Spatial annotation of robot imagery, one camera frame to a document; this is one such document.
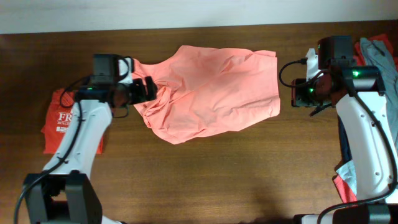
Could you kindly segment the coral pink t-shirt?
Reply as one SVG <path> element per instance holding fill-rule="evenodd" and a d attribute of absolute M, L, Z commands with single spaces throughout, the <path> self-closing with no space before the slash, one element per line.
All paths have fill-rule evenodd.
<path fill-rule="evenodd" d="M 156 99 L 135 106 L 146 126 L 171 144 L 241 131 L 280 113 L 273 51 L 181 46 L 157 64 L 134 61 Z"/>

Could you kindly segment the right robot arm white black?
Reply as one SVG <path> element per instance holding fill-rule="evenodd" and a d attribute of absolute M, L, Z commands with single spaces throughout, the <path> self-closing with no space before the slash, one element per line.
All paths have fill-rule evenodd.
<path fill-rule="evenodd" d="M 386 88 L 380 70 L 359 66 L 348 35 L 318 41 L 305 60 L 306 78 L 289 85 L 293 107 L 312 107 L 315 115 L 334 107 L 341 120 L 340 137 L 354 162 L 357 200 L 332 205 L 319 214 L 295 215 L 294 223 L 397 223 L 397 151 L 386 110 Z"/>

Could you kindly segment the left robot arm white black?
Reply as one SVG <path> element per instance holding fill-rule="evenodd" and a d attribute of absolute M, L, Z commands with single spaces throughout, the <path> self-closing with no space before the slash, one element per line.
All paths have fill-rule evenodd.
<path fill-rule="evenodd" d="M 90 175 L 113 111 L 156 98 L 153 79 L 133 78 L 133 72 L 131 57 L 93 56 L 93 73 L 75 82 L 72 118 L 58 149 L 42 172 L 25 177 L 14 210 L 15 223 L 22 203 L 31 223 L 113 223 L 103 214 Z"/>

